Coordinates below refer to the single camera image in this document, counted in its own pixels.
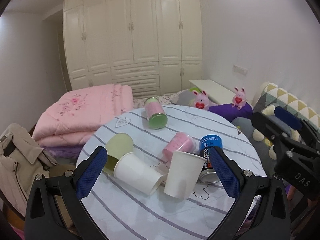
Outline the white paper cup tilted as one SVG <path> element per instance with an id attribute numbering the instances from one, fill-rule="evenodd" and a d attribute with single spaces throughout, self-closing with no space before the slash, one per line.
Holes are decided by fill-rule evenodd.
<path id="1" fill-rule="evenodd" d="M 204 166 L 205 158 L 175 151 L 166 179 L 164 193 L 181 200 L 189 198 Z"/>

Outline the green plastic cup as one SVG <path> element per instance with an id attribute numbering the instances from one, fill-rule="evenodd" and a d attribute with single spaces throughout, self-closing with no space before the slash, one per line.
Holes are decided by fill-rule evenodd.
<path id="1" fill-rule="evenodd" d="M 113 136 L 105 145 L 107 162 L 103 172 L 112 175 L 117 162 L 127 153 L 133 152 L 133 140 L 125 133 Z"/>

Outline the pink plastic cup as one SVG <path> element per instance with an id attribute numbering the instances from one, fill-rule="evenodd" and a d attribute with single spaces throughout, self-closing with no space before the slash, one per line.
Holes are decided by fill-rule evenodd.
<path id="1" fill-rule="evenodd" d="M 178 132 L 168 142 L 162 153 L 167 161 L 171 161 L 175 151 L 193 152 L 196 149 L 195 140 L 184 132 Z"/>

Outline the grey plush toy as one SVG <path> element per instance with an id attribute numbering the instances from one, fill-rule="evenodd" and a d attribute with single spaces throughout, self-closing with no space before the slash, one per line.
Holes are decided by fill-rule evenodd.
<path id="1" fill-rule="evenodd" d="M 290 136 L 291 139 L 300 142 L 301 136 L 299 133 L 275 116 L 274 110 L 276 107 L 278 107 L 277 104 L 269 105 L 262 111 L 262 113 L 270 117 Z M 235 125 L 238 130 L 249 139 L 259 155 L 260 160 L 276 160 L 277 156 L 273 150 L 273 143 L 253 127 L 251 120 L 248 118 L 238 117 L 232 121 L 232 124 Z"/>

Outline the triangle patterned pillow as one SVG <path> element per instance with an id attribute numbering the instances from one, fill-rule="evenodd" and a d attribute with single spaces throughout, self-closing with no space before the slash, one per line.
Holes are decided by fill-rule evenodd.
<path id="1" fill-rule="evenodd" d="M 319 132 L 319 112 L 278 85 L 263 83 L 252 100 L 253 111 L 261 112 L 269 105 L 278 105 L 294 116 L 308 121 Z"/>

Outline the beige jacket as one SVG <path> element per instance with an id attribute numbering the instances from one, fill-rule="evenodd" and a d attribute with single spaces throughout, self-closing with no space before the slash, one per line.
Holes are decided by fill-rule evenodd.
<path id="1" fill-rule="evenodd" d="M 29 194 L 37 174 L 49 177 L 56 160 L 41 148 L 19 124 L 10 124 L 1 135 L 1 192 L 25 216 Z"/>

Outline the pink plush rabbit right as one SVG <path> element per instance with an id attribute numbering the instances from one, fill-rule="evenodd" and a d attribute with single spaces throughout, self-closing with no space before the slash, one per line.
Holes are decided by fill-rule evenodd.
<path id="1" fill-rule="evenodd" d="M 235 96 L 232 99 L 232 107 L 236 107 L 238 110 L 241 110 L 246 105 L 246 92 L 244 88 L 238 89 L 234 87 Z"/>

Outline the pink plush rabbit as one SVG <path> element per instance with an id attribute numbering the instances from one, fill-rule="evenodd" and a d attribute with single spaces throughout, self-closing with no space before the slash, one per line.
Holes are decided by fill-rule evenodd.
<path id="1" fill-rule="evenodd" d="M 205 91 L 198 92 L 193 90 L 193 93 L 196 95 L 194 100 L 194 107 L 198 109 L 208 110 L 210 107 L 210 100 Z"/>
<path id="2" fill-rule="evenodd" d="M 234 87 L 235 96 L 232 99 L 232 107 L 236 107 L 238 110 L 241 110 L 246 105 L 246 92 L 244 88 L 238 89 Z"/>

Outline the purple cushion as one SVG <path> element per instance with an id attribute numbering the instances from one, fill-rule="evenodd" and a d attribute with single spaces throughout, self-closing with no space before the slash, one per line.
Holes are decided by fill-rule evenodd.
<path id="1" fill-rule="evenodd" d="M 251 119 L 253 114 L 253 108 L 248 103 L 246 103 L 240 110 L 238 110 L 237 107 L 232 107 L 232 104 L 229 103 L 224 105 L 210 106 L 208 111 L 220 115 L 229 122 L 232 122 L 238 117 Z"/>

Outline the folded pink quilt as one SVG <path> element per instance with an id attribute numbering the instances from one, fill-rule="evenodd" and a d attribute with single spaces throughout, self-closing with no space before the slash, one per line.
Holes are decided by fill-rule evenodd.
<path id="1" fill-rule="evenodd" d="M 102 125 L 132 109 L 128 85 L 110 83 L 73 90 L 42 113 L 33 139 L 42 147 L 84 145 Z"/>

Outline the white low bench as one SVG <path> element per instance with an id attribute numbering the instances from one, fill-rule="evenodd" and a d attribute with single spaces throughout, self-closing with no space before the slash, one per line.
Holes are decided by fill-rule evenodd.
<path id="1" fill-rule="evenodd" d="M 204 90 L 208 98 L 218 105 L 232 103 L 235 93 L 212 80 L 190 80 L 193 86 Z"/>

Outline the pink plush rabbit left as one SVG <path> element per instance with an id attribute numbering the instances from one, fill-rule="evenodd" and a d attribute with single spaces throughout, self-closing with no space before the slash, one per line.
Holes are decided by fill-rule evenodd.
<path id="1" fill-rule="evenodd" d="M 205 91 L 198 92 L 193 90 L 193 93 L 196 95 L 194 100 L 194 107 L 198 109 L 208 110 L 210 107 L 210 100 Z"/>

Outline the grey green pillow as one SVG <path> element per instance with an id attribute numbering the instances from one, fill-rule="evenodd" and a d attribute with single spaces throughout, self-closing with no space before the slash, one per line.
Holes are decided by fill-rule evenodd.
<path id="1" fill-rule="evenodd" d="M 196 99 L 196 94 L 193 93 L 193 90 L 199 92 L 200 90 L 196 87 L 182 90 L 178 94 L 176 94 L 171 102 L 174 105 L 180 105 L 180 106 L 189 106 L 194 107 L 194 101 Z"/>

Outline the cream white wardrobe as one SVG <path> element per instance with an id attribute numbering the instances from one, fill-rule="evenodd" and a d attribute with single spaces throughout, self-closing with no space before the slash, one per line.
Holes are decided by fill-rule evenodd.
<path id="1" fill-rule="evenodd" d="M 200 0 L 64 0 L 63 38 L 73 89 L 114 83 L 144 98 L 202 77 Z"/>

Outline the white wall socket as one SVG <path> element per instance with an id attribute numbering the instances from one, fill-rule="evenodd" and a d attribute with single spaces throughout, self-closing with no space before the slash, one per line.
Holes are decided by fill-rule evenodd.
<path id="1" fill-rule="evenodd" d="M 237 66 L 237 65 L 233 65 L 233 71 L 236 72 L 236 73 L 239 73 L 243 76 L 246 76 L 247 73 L 248 73 L 248 69 L 244 68 L 244 67 L 240 67 L 240 66 Z"/>

